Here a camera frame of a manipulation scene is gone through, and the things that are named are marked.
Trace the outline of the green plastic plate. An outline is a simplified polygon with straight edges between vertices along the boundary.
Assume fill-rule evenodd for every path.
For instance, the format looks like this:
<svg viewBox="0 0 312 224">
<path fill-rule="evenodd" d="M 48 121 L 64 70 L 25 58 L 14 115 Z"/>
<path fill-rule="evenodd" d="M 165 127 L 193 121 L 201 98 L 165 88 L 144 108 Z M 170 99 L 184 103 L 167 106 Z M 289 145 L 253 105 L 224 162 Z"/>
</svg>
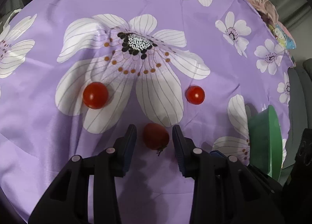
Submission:
<svg viewBox="0 0 312 224">
<path fill-rule="evenodd" d="M 272 105 L 248 119 L 250 165 L 278 181 L 282 169 L 282 136 Z"/>
</svg>

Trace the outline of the cherry tomato with stem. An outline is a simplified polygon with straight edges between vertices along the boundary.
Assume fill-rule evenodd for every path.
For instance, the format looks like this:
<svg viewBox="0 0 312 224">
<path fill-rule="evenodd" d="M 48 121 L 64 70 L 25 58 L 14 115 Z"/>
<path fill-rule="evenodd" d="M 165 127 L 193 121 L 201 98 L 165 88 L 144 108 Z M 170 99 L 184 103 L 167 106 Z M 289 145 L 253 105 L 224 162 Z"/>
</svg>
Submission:
<svg viewBox="0 0 312 224">
<path fill-rule="evenodd" d="M 159 156 L 168 146 L 170 136 L 166 128 L 162 125 L 148 123 L 143 129 L 142 141 L 148 149 L 156 151 Z"/>
</svg>

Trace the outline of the cherry tomato right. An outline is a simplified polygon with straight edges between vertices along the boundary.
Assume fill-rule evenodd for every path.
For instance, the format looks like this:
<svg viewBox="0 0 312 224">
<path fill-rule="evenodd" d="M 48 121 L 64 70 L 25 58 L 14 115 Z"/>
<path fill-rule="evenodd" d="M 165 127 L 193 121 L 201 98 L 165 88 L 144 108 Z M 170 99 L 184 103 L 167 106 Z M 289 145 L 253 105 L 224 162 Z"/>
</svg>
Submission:
<svg viewBox="0 0 312 224">
<path fill-rule="evenodd" d="M 187 101 L 194 105 L 200 105 L 205 100 L 205 91 L 200 86 L 190 86 L 185 95 Z"/>
</svg>

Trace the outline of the cherry tomato far left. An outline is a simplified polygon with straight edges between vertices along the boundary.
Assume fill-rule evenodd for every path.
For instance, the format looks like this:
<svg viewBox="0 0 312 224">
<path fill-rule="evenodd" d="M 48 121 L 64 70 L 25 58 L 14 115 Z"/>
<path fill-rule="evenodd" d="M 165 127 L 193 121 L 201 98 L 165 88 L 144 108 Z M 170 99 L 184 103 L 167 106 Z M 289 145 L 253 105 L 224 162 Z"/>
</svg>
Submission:
<svg viewBox="0 0 312 224">
<path fill-rule="evenodd" d="M 90 109 L 101 109 L 108 101 L 108 89 L 101 82 L 92 82 L 82 94 L 83 103 Z"/>
</svg>

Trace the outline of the purple floral tablecloth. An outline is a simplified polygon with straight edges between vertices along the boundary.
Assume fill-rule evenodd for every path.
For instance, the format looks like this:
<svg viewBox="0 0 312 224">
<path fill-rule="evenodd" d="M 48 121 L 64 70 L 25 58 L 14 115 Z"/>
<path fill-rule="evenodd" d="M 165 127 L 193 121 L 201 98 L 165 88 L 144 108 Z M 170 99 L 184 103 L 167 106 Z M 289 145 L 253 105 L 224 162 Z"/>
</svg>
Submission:
<svg viewBox="0 0 312 224">
<path fill-rule="evenodd" d="M 246 0 L 33 0 L 1 32 L 1 188 L 28 220 L 73 155 L 129 124 L 179 124 L 248 164 L 249 114 L 272 105 L 288 138 L 291 64 Z M 108 89 L 101 109 L 82 101 L 92 82 Z"/>
</svg>

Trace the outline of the cartoon print pillow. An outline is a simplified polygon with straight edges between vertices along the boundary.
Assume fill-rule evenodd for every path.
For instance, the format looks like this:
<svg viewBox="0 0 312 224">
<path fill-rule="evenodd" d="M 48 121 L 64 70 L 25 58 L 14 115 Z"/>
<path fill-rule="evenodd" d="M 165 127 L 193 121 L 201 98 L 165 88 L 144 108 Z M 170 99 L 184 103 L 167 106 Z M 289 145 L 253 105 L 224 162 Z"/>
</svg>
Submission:
<svg viewBox="0 0 312 224">
<path fill-rule="evenodd" d="M 278 21 L 274 26 L 268 26 L 280 46 L 287 50 L 296 49 L 296 43 L 294 38 L 281 22 Z"/>
</svg>

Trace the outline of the floral cushion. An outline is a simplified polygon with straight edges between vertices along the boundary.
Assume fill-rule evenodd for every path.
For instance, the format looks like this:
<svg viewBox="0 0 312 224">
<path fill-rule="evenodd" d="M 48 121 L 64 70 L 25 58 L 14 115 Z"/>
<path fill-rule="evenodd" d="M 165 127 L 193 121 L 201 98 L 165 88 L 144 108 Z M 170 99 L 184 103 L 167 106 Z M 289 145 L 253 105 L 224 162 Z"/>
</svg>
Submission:
<svg viewBox="0 0 312 224">
<path fill-rule="evenodd" d="M 270 0 L 247 0 L 253 8 L 259 13 L 262 20 L 271 26 L 275 26 L 278 23 L 279 15 Z"/>
</svg>

